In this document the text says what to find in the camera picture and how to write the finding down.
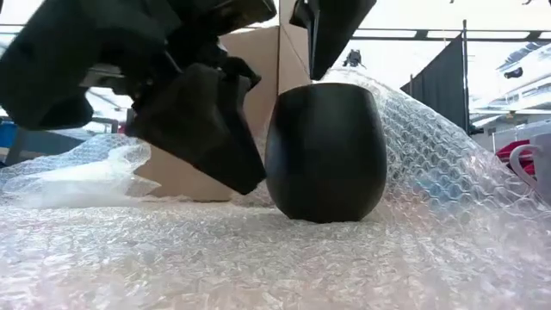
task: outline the bubble wrap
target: bubble wrap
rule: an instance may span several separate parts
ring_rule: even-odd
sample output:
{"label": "bubble wrap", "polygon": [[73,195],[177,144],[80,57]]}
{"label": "bubble wrap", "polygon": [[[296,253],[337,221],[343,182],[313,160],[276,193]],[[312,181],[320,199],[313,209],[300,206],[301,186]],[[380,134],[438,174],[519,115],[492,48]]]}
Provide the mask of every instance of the bubble wrap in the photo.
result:
{"label": "bubble wrap", "polygon": [[133,172],[151,158],[145,142],[101,134],[75,149],[0,170],[0,203],[24,208],[132,205],[160,186]]}
{"label": "bubble wrap", "polygon": [[360,84],[379,104],[387,192],[363,222],[169,201],[3,207],[0,308],[549,309],[550,209],[404,93],[359,71],[326,81]]}

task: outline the black plastic part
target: black plastic part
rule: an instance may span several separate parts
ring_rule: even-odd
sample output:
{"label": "black plastic part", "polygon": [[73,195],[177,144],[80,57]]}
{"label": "black plastic part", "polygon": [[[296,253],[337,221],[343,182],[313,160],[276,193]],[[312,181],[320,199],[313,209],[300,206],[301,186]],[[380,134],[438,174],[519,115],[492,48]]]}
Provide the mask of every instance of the black plastic part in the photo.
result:
{"label": "black plastic part", "polygon": [[196,31],[223,35],[266,22],[277,14],[272,0],[169,0],[186,23]]}
{"label": "black plastic part", "polygon": [[135,71],[164,40],[155,21],[121,1],[46,0],[0,58],[0,102],[26,129],[81,127],[93,114],[79,86],[88,69],[118,61]]}
{"label": "black plastic part", "polygon": [[359,221],[382,197],[387,151],[375,100],[351,84],[281,94],[266,146],[267,185],[294,220]]}
{"label": "black plastic part", "polygon": [[238,57],[228,57],[222,65],[222,71],[233,72],[239,76],[248,78],[251,81],[250,90],[257,86],[257,84],[262,80],[262,78],[257,75],[244,60]]}
{"label": "black plastic part", "polygon": [[524,74],[524,70],[522,67],[518,67],[517,69],[513,70],[513,71],[508,71],[506,73],[504,73],[504,77],[507,78],[507,79],[510,79],[510,78],[521,78]]}
{"label": "black plastic part", "polygon": [[310,78],[335,63],[376,0],[297,0],[290,23],[308,30]]}
{"label": "black plastic part", "polygon": [[127,134],[149,141],[246,195],[265,178],[243,115],[250,88],[246,77],[193,64],[142,104]]}

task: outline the cardboard box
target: cardboard box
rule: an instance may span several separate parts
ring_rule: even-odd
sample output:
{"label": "cardboard box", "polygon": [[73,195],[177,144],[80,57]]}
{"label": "cardboard box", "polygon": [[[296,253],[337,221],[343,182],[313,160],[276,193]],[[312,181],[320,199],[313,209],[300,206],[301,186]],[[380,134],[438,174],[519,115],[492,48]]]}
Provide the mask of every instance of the cardboard box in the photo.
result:
{"label": "cardboard box", "polygon": [[[280,25],[259,28],[222,37],[233,56],[244,59],[262,76],[245,99],[245,116],[257,140],[264,140],[277,95],[294,87],[309,84],[306,30],[288,24],[294,0],[280,1]],[[232,191],[225,185],[196,170],[157,147],[152,158],[137,174],[162,185],[156,196],[184,195],[196,201],[229,201]]]}

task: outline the metal pole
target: metal pole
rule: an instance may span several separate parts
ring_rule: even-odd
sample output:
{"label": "metal pole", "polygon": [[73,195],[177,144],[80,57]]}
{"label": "metal pole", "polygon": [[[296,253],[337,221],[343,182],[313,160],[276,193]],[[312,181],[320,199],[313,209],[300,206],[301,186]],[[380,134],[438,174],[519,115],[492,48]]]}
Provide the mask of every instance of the metal pole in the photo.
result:
{"label": "metal pole", "polygon": [[410,74],[410,96],[413,96],[413,74]]}
{"label": "metal pole", "polygon": [[496,133],[492,133],[492,145],[493,145],[493,153],[495,154],[497,152],[497,150],[496,150]]}
{"label": "metal pole", "polygon": [[25,150],[27,144],[28,131],[21,127],[17,128],[15,132],[14,142],[9,147],[8,155],[4,160],[4,163],[8,166],[19,164],[22,161],[21,155]]}
{"label": "metal pole", "polygon": [[468,54],[467,54],[467,20],[463,20],[463,104],[465,105],[465,131],[469,134],[470,115],[468,112]]}

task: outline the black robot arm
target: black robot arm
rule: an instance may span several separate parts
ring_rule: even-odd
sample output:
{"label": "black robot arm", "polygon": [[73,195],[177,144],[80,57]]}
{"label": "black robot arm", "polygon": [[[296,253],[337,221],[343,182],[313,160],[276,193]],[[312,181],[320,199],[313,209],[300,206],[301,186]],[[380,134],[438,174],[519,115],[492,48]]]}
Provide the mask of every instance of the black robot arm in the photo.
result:
{"label": "black robot arm", "polygon": [[[375,2],[349,1],[295,6],[313,79]],[[275,15],[273,0],[45,0],[0,58],[0,104],[29,130],[81,127],[94,112],[86,91],[110,88],[133,99],[127,134],[247,194],[265,178],[243,115],[260,77],[219,37]]]}

